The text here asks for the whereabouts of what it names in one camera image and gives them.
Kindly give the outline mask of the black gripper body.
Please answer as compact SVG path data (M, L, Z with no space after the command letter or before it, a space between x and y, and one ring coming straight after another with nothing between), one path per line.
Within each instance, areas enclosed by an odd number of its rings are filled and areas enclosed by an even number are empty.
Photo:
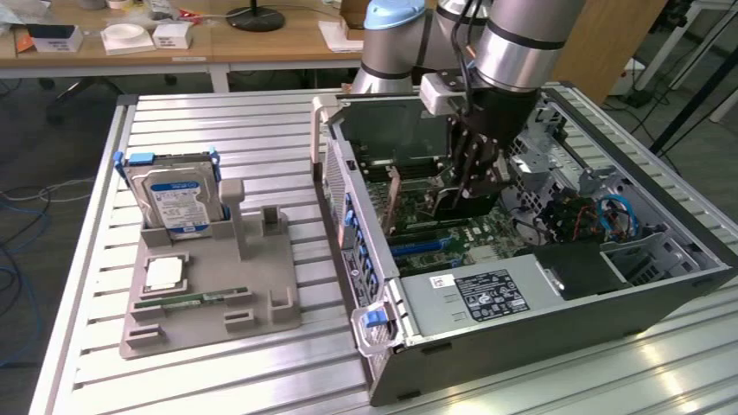
M493 86L475 89L471 93L471 112L463 115L464 96L449 98L456 124L448 127L448 150L455 149L463 130L495 140L497 147L507 150L538 102L539 90L513 93Z

